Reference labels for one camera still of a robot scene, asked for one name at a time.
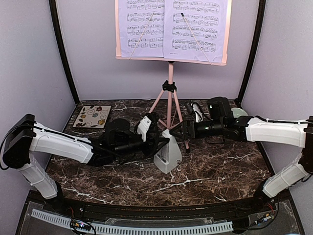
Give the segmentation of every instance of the black frame post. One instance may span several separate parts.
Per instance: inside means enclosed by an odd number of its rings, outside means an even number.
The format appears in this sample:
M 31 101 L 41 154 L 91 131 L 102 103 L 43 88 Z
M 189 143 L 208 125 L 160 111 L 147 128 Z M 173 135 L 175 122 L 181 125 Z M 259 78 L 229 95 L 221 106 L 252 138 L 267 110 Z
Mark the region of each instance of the black frame post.
M 251 45 L 251 51 L 248 59 L 248 63 L 246 66 L 246 71 L 245 75 L 243 78 L 243 82 L 240 87 L 240 91 L 238 94 L 237 99 L 235 100 L 237 105 L 241 105 L 246 89 L 248 87 L 249 79 L 251 76 L 256 52 L 258 49 L 259 41 L 260 41 L 260 36 L 261 36 L 261 31 L 262 31 L 262 24 L 263 24 L 263 18 L 264 18 L 264 13 L 265 13 L 265 5 L 266 5 L 266 0 L 260 0 L 259 2 L 259 10 L 258 10 L 258 16 L 256 19 L 256 24 L 255 24 L 255 30 L 254 30 L 254 35 L 253 35 L 253 40 L 252 40 L 252 45 Z
M 52 18 L 55 38 L 56 38 L 56 41 L 58 44 L 59 53 L 60 53 L 60 57 L 62 60 L 64 72 L 65 72 L 65 75 L 67 77 L 67 82 L 68 82 L 68 85 L 70 88 L 70 92 L 72 93 L 74 102 L 77 105 L 80 102 L 80 100 L 78 97 L 78 93 L 77 93 L 77 90 L 76 90 L 76 87 L 74 84 L 73 76 L 72 76 L 72 73 L 70 71 L 68 60 L 67 60 L 67 54 L 65 51 L 64 43 L 63 43 L 56 1 L 55 0 L 49 0 L 49 5 L 50 5 L 50 12 L 51 12 L 51 18 Z

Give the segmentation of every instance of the music stand tripod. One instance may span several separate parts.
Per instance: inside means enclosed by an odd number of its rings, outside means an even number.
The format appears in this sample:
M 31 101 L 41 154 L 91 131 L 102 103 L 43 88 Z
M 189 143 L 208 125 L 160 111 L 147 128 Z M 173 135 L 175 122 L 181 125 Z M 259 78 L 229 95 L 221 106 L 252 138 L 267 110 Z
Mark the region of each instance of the music stand tripod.
M 153 112 L 153 110 L 157 106 L 158 102 L 162 98 L 164 92 L 167 91 L 168 92 L 168 98 L 167 98 L 167 122 L 165 123 L 161 119 L 159 119 L 159 122 L 162 125 L 164 125 L 167 129 L 170 130 L 173 127 L 177 126 L 177 124 L 173 125 L 174 119 L 175 119 L 175 115 L 176 115 L 176 111 L 177 111 L 177 114 L 178 114 L 178 117 L 179 117 L 179 121 L 182 122 L 182 115 L 181 115 L 181 111 L 180 111 L 179 101 L 178 101 L 178 98 L 177 98 L 177 87 L 175 86 L 175 82 L 174 82 L 174 62 L 173 61 L 169 61 L 168 62 L 168 75 L 169 75 L 169 80 L 166 80 L 164 82 L 164 84 L 162 85 L 162 91 L 160 92 L 160 94 L 156 98 L 156 100 L 155 100 L 154 104 L 152 105 L 149 113 Z M 173 122 L 171 122 L 173 97 L 174 97 L 174 101 L 175 101 L 175 105 L 176 105 L 176 110 L 175 110 L 175 113 L 174 113 Z M 190 149 L 189 149 L 188 141 L 185 141 L 185 146 L 186 146 L 186 152 L 189 153 Z

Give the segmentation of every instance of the marble table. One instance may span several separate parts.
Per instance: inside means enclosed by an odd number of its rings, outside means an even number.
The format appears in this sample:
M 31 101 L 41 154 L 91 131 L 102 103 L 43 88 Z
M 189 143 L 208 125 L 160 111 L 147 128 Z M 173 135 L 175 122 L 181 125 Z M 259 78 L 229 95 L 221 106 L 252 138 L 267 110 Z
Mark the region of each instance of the marble table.
M 180 101 L 183 117 L 192 119 L 184 102 Z M 208 112 L 205 100 L 198 102 Z M 152 104 L 153 100 L 83 101 L 76 107 L 65 133 L 97 138 L 104 132 L 73 127 L 84 105 L 111 105 L 107 121 L 124 118 L 134 126 Z M 161 100 L 155 111 L 166 120 L 166 100 Z M 248 198 L 270 176 L 255 143 L 209 141 L 212 140 L 191 140 L 189 154 L 180 142 L 182 163 L 169 174 L 158 170 L 153 159 L 92 167 L 59 156 L 52 156 L 46 171 L 61 184 L 66 198 L 125 206 L 190 206 Z

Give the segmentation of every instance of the marble surface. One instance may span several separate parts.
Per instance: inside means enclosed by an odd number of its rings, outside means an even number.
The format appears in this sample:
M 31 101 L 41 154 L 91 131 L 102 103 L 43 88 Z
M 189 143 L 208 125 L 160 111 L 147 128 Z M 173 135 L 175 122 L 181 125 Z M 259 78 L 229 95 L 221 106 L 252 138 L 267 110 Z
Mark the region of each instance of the marble surface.
M 153 102 L 83 101 L 75 109 L 65 133 L 97 138 L 104 132 L 72 127 L 83 105 L 111 105 L 107 121 L 125 118 L 134 126 Z M 164 121 L 166 102 L 161 100 L 156 108 Z M 192 119 L 183 107 L 184 102 L 180 101 L 183 117 Z M 198 102 L 207 112 L 205 101 Z M 191 140 L 189 154 L 180 142 L 182 163 L 169 174 L 158 170 L 153 159 L 92 167 L 59 156 L 52 156 L 46 171 L 61 184 L 67 198 L 127 206 L 190 206 L 248 198 L 259 183 L 270 176 L 255 143 L 211 144 L 207 141 L 218 140 Z

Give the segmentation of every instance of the floral tile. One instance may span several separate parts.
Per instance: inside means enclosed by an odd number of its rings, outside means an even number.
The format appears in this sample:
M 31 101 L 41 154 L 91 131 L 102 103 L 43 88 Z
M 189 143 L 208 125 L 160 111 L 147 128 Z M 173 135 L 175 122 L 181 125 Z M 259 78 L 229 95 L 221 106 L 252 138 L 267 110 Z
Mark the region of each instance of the floral tile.
M 83 106 L 74 122 L 74 127 L 104 128 L 110 109 L 111 106 L 106 105 Z

